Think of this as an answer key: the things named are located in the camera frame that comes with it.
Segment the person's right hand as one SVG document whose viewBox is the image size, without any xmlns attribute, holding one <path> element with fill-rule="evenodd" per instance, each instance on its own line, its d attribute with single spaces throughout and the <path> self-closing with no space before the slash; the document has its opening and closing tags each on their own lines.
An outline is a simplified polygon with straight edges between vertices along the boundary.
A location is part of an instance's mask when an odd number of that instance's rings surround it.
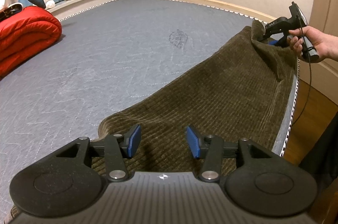
<svg viewBox="0 0 338 224">
<path fill-rule="evenodd" d="M 304 41 L 300 38 L 304 35 L 309 39 L 319 55 L 316 63 L 319 63 L 324 59 L 331 59 L 337 62 L 338 37 L 323 33 L 320 30 L 311 26 L 307 26 L 302 29 L 290 30 L 289 34 L 292 36 L 292 38 L 287 38 L 287 44 L 290 46 L 290 49 L 297 55 L 297 57 L 302 61 L 306 62 L 306 60 L 302 56 Z"/>
</svg>

